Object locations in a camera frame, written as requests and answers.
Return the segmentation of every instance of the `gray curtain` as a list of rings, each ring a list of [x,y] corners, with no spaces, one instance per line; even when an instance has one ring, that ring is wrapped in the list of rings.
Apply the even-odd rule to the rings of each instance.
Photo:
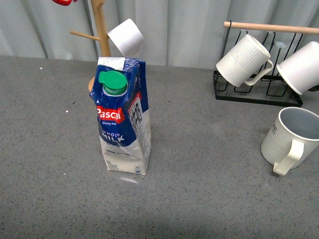
[[[100,55],[98,42],[69,33],[97,35],[90,0],[0,3],[0,55],[85,61]],[[319,27],[319,0],[105,0],[103,10],[107,30],[127,18],[136,23],[145,42],[131,57],[151,65],[214,69],[228,20]],[[318,35],[305,35],[301,45],[312,40]],[[110,46],[112,56],[121,56]]]

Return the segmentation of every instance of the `speckled countertop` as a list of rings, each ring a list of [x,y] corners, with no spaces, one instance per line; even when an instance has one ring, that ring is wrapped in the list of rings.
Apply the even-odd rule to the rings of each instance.
[[[319,148],[285,177],[260,152],[282,107],[216,100],[212,70],[147,66],[148,172],[110,172],[95,68],[0,57],[0,238],[318,237]]]

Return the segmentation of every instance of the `whole milk carton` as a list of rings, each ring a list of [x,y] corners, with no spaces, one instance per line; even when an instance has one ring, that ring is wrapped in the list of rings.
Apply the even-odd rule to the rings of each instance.
[[[124,57],[99,57],[90,97],[98,113],[107,169],[146,174],[151,127],[145,62]]]

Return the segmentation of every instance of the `green bottle cap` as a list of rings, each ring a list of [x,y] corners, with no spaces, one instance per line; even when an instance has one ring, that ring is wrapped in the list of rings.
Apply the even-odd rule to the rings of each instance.
[[[99,82],[103,84],[105,92],[112,96],[123,94],[128,86],[125,75],[118,71],[101,71]]]

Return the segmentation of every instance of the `ribbed white mug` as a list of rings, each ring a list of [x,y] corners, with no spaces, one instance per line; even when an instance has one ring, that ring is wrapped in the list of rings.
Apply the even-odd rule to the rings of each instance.
[[[319,116],[297,108],[282,109],[261,145],[264,158],[280,175],[297,167],[319,146]]]
[[[319,43],[312,41],[277,65],[277,70],[297,94],[319,84]]]
[[[253,36],[246,34],[217,64],[218,72],[230,84],[239,87],[243,83],[252,86],[274,67],[268,50]],[[263,69],[256,77],[248,81],[266,62],[269,67]]]
[[[125,57],[138,49],[144,42],[140,30],[131,19],[127,19],[109,31],[108,36]]]

